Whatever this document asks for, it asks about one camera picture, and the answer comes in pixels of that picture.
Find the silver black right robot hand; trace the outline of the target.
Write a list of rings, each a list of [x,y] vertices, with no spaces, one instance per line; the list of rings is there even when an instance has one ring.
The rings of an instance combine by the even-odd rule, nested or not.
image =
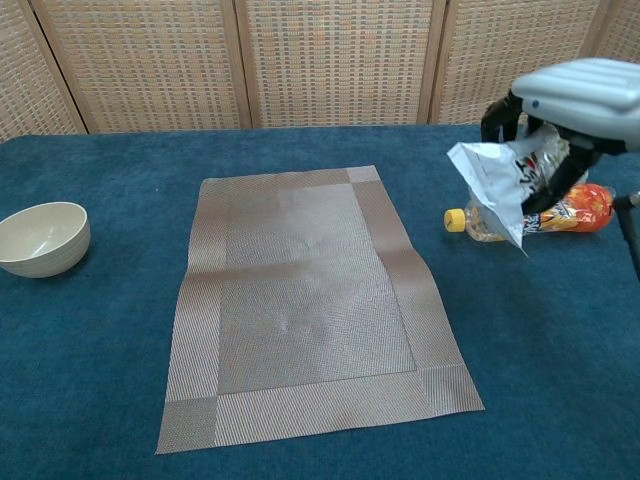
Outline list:
[[[512,141],[519,116],[530,132],[543,124],[569,143],[569,154],[545,185],[522,202],[525,215],[561,200],[604,154],[639,150],[639,66],[622,60],[580,58],[523,75],[492,103],[481,120],[484,142]]]

